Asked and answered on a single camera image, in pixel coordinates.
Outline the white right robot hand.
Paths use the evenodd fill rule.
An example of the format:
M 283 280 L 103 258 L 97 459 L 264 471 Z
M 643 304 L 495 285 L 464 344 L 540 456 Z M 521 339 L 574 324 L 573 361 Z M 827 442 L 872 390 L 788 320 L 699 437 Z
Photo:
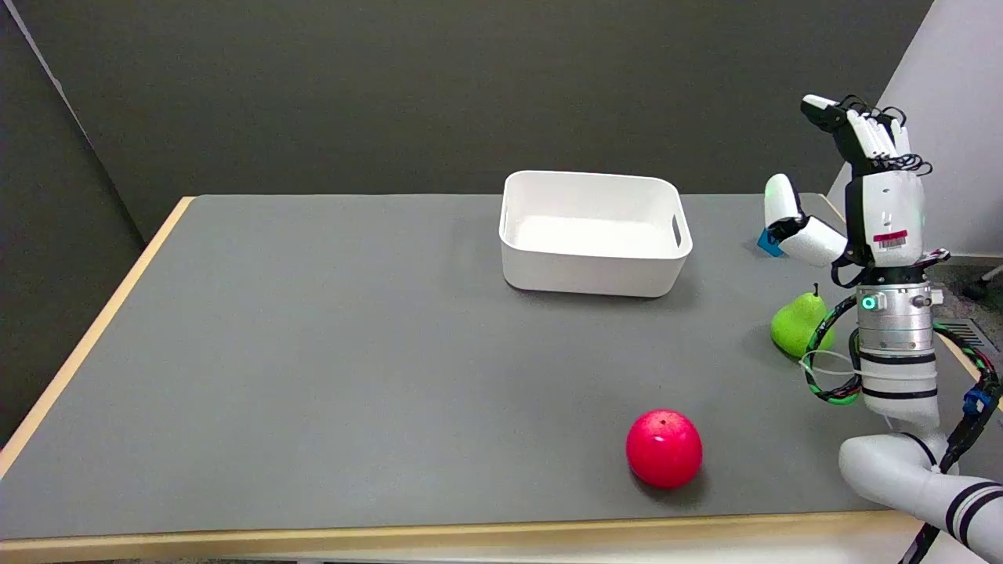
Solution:
M 856 266 L 859 274 L 848 287 L 912 284 L 925 268 L 948 259 L 945 249 L 925 250 L 923 178 L 932 165 L 912 150 L 905 112 L 870 106 L 853 94 L 841 100 L 806 94 L 799 108 L 831 136 L 849 166 L 845 232 L 806 214 L 791 180 L 776 174 L 764 188 L 762 239 L 792 258 L 827 267 L 834 281 L 839 270 Z

